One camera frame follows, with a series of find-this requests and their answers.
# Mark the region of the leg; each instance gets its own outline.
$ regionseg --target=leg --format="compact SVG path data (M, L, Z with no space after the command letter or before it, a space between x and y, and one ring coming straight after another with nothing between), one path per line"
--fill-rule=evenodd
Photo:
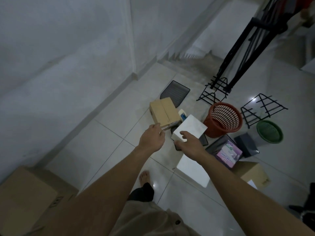
M132 191L127 199L128 200L136 200L141 202L150 202L153 200L154 190L150 185L150 173L145 170L139 176L139 181L141 188L137 188Z

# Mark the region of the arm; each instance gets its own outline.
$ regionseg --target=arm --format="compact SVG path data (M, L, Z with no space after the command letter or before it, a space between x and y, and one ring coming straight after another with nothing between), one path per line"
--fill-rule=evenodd
M45 235L108 235L124 208L141 168L164 144L160 124L151 125L139 145L79 194L48 226Z
M208 173L224 203L247 236L305 235L315 233L282 206L234 175L199 140L180 132L187 142L176 141L184 154L198 162Z

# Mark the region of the left hand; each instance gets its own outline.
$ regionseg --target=left hand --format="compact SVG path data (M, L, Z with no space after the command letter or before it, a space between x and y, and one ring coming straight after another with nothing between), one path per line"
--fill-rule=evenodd
M160 124L152 124L140 137L139 145L143 150L147 150L150 154L161 149L165 142L165 132Z

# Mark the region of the mesh basket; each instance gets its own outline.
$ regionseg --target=mesh basket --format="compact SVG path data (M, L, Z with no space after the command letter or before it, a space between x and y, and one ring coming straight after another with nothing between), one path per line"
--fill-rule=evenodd
M259 121L256 127L261 138L269 143L278 144L283 140L281 128L271 121Z
M242 127L242 117L239 111L228 103L215 103L204 120L208 128L205 134L210 138L218 138L229 132L236 132Z

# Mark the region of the right hand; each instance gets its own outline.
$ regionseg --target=right hand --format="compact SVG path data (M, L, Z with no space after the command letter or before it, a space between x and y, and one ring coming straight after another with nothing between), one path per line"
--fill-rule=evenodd
M176 140L174 141L175 145L180 147L182 152L190 159L199 162L204 154L207 153L199 139L187 131L181 131L180 134L183 135L183 139L187 139L187 142Z

